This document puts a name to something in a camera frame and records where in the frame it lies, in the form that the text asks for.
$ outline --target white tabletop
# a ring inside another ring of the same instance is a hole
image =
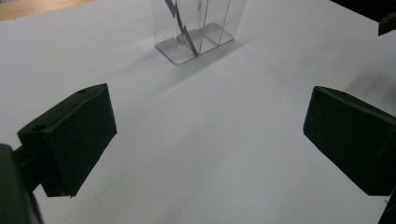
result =
[[[78,196],[35,195],[59,224],[375,224],[369,197],[303,135],[314,86],[396,115],[396,32],[328,0],[248,0],[236,40],[180,67],[151,2],[99,0],[0,22],[0,142],[88,86],[118,124]]]

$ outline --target screw hole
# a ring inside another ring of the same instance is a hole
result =
[[[46,125],[37,125],[32,130],[33,132],[40,132],[43,131],[47,126]]]

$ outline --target transparent plastic holder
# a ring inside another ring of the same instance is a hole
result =
[[[182,64],[234,39],[246,0],[151,0],[155,48]]]

